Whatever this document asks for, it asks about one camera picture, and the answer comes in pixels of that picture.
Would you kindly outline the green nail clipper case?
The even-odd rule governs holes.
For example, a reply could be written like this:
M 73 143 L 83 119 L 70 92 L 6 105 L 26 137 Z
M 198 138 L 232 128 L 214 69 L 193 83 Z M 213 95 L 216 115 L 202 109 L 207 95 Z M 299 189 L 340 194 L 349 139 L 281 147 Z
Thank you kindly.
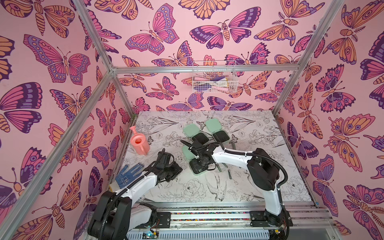
M 189 147 L 183 146 L 182 151 L 195 175 L 212 171 L 216 168 L 216 162 L 212 157 L 213 151 L 210 148 L 193 149 L 191 152 Z

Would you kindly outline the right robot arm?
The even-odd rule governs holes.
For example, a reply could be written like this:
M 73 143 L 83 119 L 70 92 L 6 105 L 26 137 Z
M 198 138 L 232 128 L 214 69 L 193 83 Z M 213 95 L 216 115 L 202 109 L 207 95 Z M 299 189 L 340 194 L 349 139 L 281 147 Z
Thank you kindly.
M 255 151 L 233 150 L 217 142 L 202 145 L 198 141 L 189 143 L 181 140 L 181 143 L 193 156 L 189 165 L 194 174 L 208 171 L 209 166 L 213 164 L 226 164 L 245 169 L 254 185 L 262 190 L 266 212 L 274 216 L 282 213 L 284 203 L 281 186 L 288 181 L 288 173 L 265 150 L 261 148 Z

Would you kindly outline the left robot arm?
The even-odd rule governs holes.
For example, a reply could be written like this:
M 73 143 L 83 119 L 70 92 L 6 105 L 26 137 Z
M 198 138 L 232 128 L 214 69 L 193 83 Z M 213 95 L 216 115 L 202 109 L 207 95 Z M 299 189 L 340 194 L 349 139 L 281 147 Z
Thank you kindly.
M 157 208 L 148 203 L 139 204 L 138 200 L 160 183 L 171 182 L 182 171 L 174 156 L 162 149 L 136 180 L 115 192 L 102 194 L 87 234 L 98 240 L 126 240 L 134 228 L 157 227 L 162 222 Z

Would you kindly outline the back left green case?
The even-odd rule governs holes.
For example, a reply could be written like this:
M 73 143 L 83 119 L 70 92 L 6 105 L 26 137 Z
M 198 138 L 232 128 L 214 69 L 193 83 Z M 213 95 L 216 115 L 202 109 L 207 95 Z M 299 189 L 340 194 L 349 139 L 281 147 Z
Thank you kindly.
M 200 128 L 195 124 L 189 124 L 183 128 L 183 133 L 191 138 L 193 141 L 198 141 L 200 144 L 204 145 L 208 143 L 208 136 L 200 130 Z

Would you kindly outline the back right green case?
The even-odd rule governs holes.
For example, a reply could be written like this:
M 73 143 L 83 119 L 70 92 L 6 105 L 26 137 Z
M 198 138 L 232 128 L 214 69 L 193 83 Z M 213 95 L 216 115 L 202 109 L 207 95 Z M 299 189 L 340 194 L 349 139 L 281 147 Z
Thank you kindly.
M 213 136 L 214 140 L 219 143 L 227 143 L 230 141 L 230 136 L 223 129 L 220 121 L 216 118 L 209 119 L 205 122 L 208 131 Z

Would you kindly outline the pink watering can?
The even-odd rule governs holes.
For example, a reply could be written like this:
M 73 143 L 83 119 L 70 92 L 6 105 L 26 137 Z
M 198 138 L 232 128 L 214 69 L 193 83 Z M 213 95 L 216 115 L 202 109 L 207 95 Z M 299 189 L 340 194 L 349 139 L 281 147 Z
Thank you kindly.
M 138 155 L 147 156 L 150 151 L 150 145 L 146 136 L 137 132 L 136 126 L 130 127 L 133 132 L 130 143 Z

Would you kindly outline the blue dotted work glove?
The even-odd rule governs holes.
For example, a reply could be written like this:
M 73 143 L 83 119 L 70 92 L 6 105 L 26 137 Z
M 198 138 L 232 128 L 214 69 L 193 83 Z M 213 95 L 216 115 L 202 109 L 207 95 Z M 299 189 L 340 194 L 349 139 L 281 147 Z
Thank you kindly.
M 131 184 L 137 178 L 139 178 L 143 172 L 144 165 L 142 163 L 137 163 L 133 167 L 125 165 L 123 169 L 118 173 L 115 181 L 119 188 L 123 188 Z

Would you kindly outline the green circuit board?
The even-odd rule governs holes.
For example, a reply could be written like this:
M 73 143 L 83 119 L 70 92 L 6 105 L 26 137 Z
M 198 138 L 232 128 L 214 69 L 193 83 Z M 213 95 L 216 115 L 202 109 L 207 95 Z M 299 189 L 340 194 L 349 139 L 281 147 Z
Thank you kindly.
M 146 232 L 143 232 L 142 234 L 143 240 L 156 240 L 158 239 L 158 237 L 159 237 L 158 232 L 146 231 Z

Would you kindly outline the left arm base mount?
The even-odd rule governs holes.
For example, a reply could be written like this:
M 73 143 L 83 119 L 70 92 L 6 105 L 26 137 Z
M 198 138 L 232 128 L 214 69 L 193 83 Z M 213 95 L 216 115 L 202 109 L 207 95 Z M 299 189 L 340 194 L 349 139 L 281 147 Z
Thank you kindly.
M 140 225 L 134 227 L 134 229 L 169 229 L 171 226 L 171 213 L 170 212 L 159 212 L 151 213 L 149 220 Z

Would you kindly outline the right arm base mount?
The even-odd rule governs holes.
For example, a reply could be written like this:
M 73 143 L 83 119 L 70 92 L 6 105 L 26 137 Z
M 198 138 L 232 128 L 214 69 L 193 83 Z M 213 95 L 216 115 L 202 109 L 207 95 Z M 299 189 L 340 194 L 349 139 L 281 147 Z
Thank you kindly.
M 292 227 L 293 222 L 290 214 L 282 209 L 281 213 L 276 216 L 265 211 L 250 211 L 250 225 L 252 227 L 270 227 L 275 229 L 284 229 L 285 227 Z

